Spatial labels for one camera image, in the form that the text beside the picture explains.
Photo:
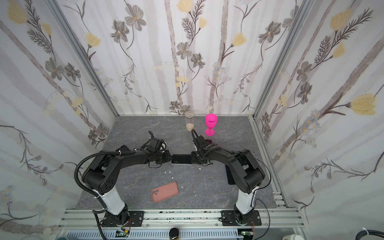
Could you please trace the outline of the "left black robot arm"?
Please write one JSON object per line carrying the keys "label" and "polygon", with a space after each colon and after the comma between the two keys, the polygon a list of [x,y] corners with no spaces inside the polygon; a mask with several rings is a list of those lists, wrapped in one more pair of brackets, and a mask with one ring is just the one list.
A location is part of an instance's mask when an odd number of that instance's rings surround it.
{"label": "left black robot arm", "polygon": [[102,210],[93,211],[97,226],[124,227],[132,222],[128,205],[116,188],[122,169],[136,165],[149,166],[151,162],[161,166],[171,159],[167,143],[152,136],[139,148],[131,150],[122,145],[116,151],[102,150],[81,160],[74,170],[74,180],[102,205]]}

